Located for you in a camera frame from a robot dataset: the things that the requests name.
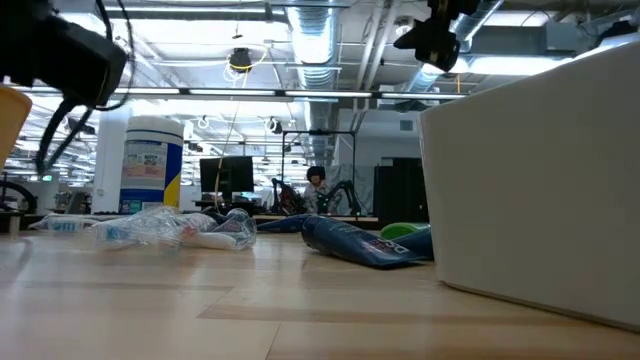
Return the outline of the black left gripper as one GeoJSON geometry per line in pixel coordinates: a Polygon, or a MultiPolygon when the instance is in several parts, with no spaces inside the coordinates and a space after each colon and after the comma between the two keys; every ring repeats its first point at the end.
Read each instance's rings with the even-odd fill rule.
{"type": "Polygon", "coordinates": [[[39,80],[85,106],[105,106],[126,52],[112,39],[60,17],[50,0],[0,0],[0,80],[39,80]]]}

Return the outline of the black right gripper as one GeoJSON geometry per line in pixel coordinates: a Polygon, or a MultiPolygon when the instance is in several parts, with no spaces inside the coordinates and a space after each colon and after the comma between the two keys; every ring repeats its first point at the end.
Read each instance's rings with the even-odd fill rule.
{"type": "Polygon", "coordinates": [[[455,65],[460,42],[449,31],[450,22],[460,14],[472,15],[481,0],[427,0],[430,19],[416,20],[414,26],[395,40],[400,50],[413,50],[416,60],[449,72],[455,65]]]}

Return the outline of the yellow plastic tray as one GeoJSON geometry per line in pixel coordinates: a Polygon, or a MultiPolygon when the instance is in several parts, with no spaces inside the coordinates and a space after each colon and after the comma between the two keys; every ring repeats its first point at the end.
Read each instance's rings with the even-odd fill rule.
{"type": "Polygon", "coordinates": [[[8,159],[32,108],[31,99],[0,84],[0,172],[8,159]]]}

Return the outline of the small green bottle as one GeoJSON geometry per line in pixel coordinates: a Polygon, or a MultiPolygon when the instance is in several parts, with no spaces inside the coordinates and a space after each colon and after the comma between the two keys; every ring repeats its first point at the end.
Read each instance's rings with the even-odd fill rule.
{"type": "Polygon", "coordinates": [[[414,222],[396,222],[391,223],[380,231],[380,237],[385,240],[393,240],[408,234],[412,234],[424,229],[428,229],[430,225],[428,223],[414,223],[414,222]]]}

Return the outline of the light grey plastic tray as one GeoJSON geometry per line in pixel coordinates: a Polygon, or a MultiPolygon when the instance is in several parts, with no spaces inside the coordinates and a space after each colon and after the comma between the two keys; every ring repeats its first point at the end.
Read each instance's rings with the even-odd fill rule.
{"type": "Polygon", "coordinates": [[[420,118],[438,278],[640,333],[640,42],[420,118]]]}

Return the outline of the black crossbar with light strips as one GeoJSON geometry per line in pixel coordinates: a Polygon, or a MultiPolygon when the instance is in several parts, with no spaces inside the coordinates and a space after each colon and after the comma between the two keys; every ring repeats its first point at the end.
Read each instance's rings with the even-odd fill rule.
{"type": "Polygon", "coordinates": [[[329,90],[283,90],[250,88],[117,88],[109,101],[121,100],[229,100],[229,101],[288,101],[289,99],[368,99],[368,100],[436,100],[453,101],[466,97],[460,93],[441,92],[380,92],[380,91],[329,91],[329,90]]]}

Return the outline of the white building column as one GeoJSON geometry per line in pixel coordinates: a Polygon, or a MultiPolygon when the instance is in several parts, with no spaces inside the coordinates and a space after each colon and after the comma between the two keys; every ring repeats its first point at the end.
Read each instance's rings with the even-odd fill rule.
{"type": "Polygon", "coordinates": [[[130,105],[100,114],[93,179],[93,213],[117,212],[119,209],[124,142],[131,116],[130,105]]]}

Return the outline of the white wipes canister blue label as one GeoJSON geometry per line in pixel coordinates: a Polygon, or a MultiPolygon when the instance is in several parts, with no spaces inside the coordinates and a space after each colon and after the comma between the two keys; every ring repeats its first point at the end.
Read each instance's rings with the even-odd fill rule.
{"type": "Polygon", "coordinates": [[[184,125],[159,116],[133,116],[125,132],[119,213],[178,208],[184,125]]]}

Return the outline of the black cabinet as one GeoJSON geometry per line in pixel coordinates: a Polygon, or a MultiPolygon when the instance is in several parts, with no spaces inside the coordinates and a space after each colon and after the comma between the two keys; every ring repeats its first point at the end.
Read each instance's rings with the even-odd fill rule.
{"type": "Polygon", "coordinates": [[[387,158],[374,170],[374,214],[382,222],[428,223],[422,162],[387,158]]]}

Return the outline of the wooden background table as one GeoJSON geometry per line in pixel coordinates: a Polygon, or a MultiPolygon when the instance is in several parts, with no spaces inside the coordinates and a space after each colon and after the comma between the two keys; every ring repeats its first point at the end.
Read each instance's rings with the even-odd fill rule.
{"type": "MultiPolygon", "coordinates": [[[[271,215],[271,214],[259,214],[254,215],[253,218],[257,223],[270,222],[275,220],[281,220],[285,218],[285,215],[271,215]]],[[[347,222],[378,222],[377,217],[353,217],[353,216],[335,216],[335,219],[347,222]]]]}

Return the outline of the person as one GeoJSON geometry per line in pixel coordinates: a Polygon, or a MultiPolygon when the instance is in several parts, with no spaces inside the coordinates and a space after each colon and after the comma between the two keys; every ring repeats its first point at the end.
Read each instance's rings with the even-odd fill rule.
{"type": "Polygon", "coordinates": [[[307,185],[303,193],[306,212],[318,213],[318,195],[326,194],[329,187],[326,184],[326,172],[322,166],[311,166],[306,172],[307,185]]]}

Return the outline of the black computer monitor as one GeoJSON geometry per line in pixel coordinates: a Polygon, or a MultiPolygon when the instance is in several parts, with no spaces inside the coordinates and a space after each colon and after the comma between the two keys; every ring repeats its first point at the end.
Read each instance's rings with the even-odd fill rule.
{"type": "Polygon", "coordinates": [[[200,185],[203,193],[221,193],[231,200],[234,192],[253,192],[253,158],[229,156],[199,160],[200,185]]]}

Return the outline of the ribbed silver ventilation duct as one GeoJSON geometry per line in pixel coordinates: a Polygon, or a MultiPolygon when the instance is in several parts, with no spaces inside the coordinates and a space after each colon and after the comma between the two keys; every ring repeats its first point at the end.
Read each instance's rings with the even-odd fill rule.
{"type": "MultiPolygon", "coordinates": [[[[330,7],[288,7],[286,14],[291,26],[291,46],[302,90],[328,91],[336,89],[338,10],[330,7]]],[[[308,131],[329,130],[335,125],[337,110],[323,99],[309,99],[304,104],[308,131]]],[[[309,162],[313,165],[331,163],[331,137],[308,135],[309,162]]]]}

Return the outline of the black background rig frame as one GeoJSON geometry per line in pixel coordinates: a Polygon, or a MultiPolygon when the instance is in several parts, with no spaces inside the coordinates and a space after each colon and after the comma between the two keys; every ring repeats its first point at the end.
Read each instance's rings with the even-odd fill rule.
{"type": "Polygon", "coordinates": [[[284,181],[284,158],[285,158],[285,148],[288,146],[286,138],[289,134],[295,134],[296,137],[300,135],[308,135],[309,137],[314,136],[323,136],[328,137],[335,135],[338,137],[339,135],[348,135],[352,138],[351,143],[351,152],[352,152],[352,173],[351,179],[349,181],[340,181],[337,185],[332,188],[333,195],[335,195],[339,190],[344,190],[346,194],[346,198],[349,204],[349,208],[351,210],[350,215],[353,217],[361,216],[361,207],[357,197],[357,192],[355,189],[355,177],[356,177],[356,149],[357,149],[357,141],[356,135],[357,133],[354,131],[339,131],[339,130],[328,130],[328,129],[315,129],[315,130],[284,130],[281,134],[281,176],[280,181],[284,181]]]}

